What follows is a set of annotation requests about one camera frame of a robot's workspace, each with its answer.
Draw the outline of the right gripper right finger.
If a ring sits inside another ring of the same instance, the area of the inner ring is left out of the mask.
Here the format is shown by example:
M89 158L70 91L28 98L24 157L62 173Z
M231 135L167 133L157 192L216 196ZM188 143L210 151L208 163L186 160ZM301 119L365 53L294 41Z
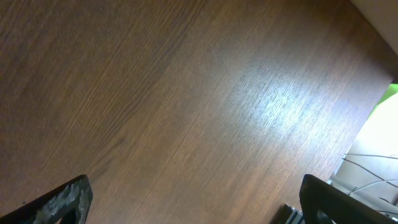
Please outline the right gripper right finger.
M304 175L299 198L306 224L395 224L393 219L311 174Z

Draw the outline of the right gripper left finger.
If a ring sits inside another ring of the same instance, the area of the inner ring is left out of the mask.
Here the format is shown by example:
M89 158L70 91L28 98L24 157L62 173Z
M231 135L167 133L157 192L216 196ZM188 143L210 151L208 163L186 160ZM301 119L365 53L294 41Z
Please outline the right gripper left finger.
M1 217L1 223L85 224L93 199L87 175L79 175Z

